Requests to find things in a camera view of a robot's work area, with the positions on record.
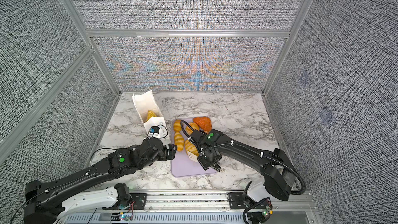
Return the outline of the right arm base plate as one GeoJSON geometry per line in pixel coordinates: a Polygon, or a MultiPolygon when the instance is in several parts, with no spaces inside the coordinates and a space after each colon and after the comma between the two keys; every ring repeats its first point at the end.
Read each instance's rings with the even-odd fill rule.
{"type": "Polygon", "coordinates": [[[227,194],[227,200],[229,202],[230,209],[246,209],[253,205],[255,206],[255,209],[273,209],[270,198],[267,198],[263,203],[257,205],[260,201],[249,198],[243,191],[229,192],[227,194]]]}

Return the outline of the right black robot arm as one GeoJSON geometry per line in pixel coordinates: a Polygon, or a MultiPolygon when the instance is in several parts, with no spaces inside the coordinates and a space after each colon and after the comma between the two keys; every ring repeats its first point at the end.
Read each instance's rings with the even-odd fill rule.
{"type": "Polygon", "coordinates": [[[281,149],[261,150],[238,142],[215,129],[209,133],[193,131],[188,140],[197,149],[198,162],[205,171],[211,168],[220,172],[219,161],[226,156],[251,167],[261,175],[259,183],[251,181],[242,194],[232,196],[231,209],[252,206],[270,208],[271,197],[288,201],[290,195],[306,192],[304,179],[281,149]]]}

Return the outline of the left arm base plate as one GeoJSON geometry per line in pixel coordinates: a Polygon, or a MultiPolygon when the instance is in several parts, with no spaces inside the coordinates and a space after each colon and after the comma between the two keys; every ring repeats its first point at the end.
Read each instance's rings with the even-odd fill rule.
{"type": "Polygon", "coordinates": [[[118,205],[117,209],[123,211],[144,210],[147,203],[147,193],[133,192],[129,197],[124,198],[118,205]]]}

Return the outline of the large croissant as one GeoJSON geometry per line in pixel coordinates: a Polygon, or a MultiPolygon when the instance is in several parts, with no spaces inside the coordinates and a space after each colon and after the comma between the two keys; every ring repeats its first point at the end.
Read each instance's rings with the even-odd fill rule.
{"type": "Polygon", "coordinates": [[[157,117],[157,114],[156,114],[154,111],[149,110],[149,111],[147,112],[146,122],[149,121],[152,117],[157,117]]]}

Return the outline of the white paper gift bag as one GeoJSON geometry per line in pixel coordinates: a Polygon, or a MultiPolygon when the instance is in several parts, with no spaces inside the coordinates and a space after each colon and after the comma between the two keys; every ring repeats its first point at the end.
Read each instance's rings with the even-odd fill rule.
{"type": "Polygon", "coordinates": [[[152,91],[133,94],[132,99],[147,136],[150,138],[159,138],[163,144],[169,144],[171,142],[170,132],[166,127],[166,121],[155,101],[152,91]]]}

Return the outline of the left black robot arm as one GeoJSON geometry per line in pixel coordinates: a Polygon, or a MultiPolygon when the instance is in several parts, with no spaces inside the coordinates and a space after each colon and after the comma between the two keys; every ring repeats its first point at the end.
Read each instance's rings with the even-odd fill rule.
{"type": "Polygon", "coordinates": [[[51,224],[66,210],[65,200],[101,183],[134,174],[157,161],[175,158],[177,146],[164,145],[158,138],[144,139],[140,145],[118,148],[106,158],[79,172],[43,183],[26,185],[23,221],[26,224],[51,224]]]}

